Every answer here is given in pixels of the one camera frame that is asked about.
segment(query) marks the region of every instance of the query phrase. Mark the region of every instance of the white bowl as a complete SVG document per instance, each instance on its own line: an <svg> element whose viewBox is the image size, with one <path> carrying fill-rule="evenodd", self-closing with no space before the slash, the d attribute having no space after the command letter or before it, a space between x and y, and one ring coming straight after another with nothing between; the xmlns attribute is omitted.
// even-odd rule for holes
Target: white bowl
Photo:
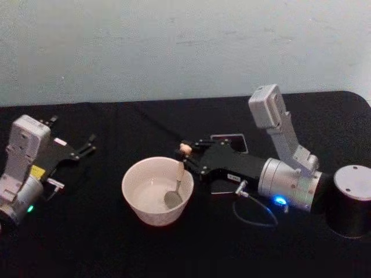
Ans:
<svg viewBox="0 0 371 278"><path fill-rule="evenodd" d="M183 200L180 205L168 209L163 201L167 191L176 188L178 161L154 157L134 164L122 180L122 194L138 217L152 226L166 226L177 220L193 192L193 177L184 171L179 188Z"/></svg>

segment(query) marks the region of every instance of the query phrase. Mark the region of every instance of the black tablecloth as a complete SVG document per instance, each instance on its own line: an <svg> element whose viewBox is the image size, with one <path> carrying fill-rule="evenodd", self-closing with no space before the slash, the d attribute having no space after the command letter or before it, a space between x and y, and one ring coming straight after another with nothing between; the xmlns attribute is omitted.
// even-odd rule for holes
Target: black tablecloth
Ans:
<svg viewBox="0 0 371 278"><path fill-rule="evenodd" d="M284 99L299 141L318 156L320 170L371 167L371 109L364 99L349 92ZM58 115L54 136L79 147L95 133L98 149L79 167L58 171L65 193L38 203L17 231L0 239L0 277L207 277L221 275L229 264L238 264L231 270L244 275L321 275L328 268L337 276L367 276L368 241L335 235L322 215L295 209L284 214L267 203L279 226L248 226L233 215L233 196L210 196L195 182L180 219L153 228L124 201L125 171L150 156L173 157L182 139L243 133L251 154L277 158L269 136L255 127L246 97L0 108L0 169L10 125L22 114ZM257 208L242 205L253 218ZM170 263L177 269L172 276Z"/></svg>

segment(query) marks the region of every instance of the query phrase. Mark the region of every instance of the metal spoon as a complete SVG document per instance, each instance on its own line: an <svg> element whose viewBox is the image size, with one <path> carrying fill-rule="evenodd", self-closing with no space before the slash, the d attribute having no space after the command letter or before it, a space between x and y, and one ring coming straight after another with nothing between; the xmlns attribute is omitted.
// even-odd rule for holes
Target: metal spoon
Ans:
<svg viewBox="0 0 371 278"><path fill-rule="evenodd" d="M179 188L181 184L181 179L183 177L183 173L184 173L184 164L183 162L179 162L177 175L176 175L176 189L175 191L167 191L167 193L165 194L165 197L163 198L168 209L172 209L180 205L183 201L179 195Z"/></svg>

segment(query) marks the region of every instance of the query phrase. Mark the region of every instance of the robotic arm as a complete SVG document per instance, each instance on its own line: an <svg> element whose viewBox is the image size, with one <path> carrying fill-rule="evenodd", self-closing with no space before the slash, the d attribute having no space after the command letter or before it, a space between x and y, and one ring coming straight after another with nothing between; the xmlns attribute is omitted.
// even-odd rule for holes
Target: robotic arm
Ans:
<svg viewBox="0 0 371 278"><path fill-rule="evenodd" d="M8 161L0 178L0 233L18 226L21 220L43 194L45 184L54 186L50 200L64 185L51 176L57 166L66 160L79 161L93 152L95 136L80 149L75 150L65 141L51 137L50 121L37 121L23 115L13 122L6 147Z"/></svg>
<svg viewBox="0 0 371 278"><path fill-rule="evenodd" d="M318 158L301 146L290 112L277 85L259 87L249 100L258 128L271 136L280 160L257 158L230 147L228 139L183 141L189 152L177 151L187 170L202 182L224 179L241 183L237 190L280 198L288 206L311 213L325 213L335 232L360 237L371 229L371 169L350 165L335 174L318 171Z"/></svg>

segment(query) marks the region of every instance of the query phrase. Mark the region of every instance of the white wall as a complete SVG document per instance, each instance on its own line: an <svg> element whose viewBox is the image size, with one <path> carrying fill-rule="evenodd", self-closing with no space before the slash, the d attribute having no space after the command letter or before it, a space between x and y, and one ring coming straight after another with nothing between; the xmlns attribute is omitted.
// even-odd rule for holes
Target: white wall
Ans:
<svg viewBox="0 0 371 278"><path fill-rule="evenodd" d="M2 105L350 90L371 100L364 0L0 0Z"/></svg>

